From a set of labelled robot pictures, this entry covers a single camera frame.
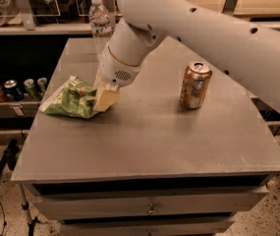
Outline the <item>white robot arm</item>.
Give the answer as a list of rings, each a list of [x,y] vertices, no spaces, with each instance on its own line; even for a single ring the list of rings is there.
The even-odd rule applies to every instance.
[[[104,48],[99,76],[130,85],[166,36],[280,111],[280,31],[199,7],[188,0],[117,0],[122,19]]]

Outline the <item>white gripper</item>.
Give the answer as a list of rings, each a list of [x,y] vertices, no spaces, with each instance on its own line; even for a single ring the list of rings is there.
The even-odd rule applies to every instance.
[[[93,110],[105,112],[119,100],[121,95],[119,87],[129,86],[139,72],[140,66],[134,67],[120,62],[111,53],[109,45],[106,45],[100,56],[99,70],[97,70],[92,86],[93,89],[96,89]]]

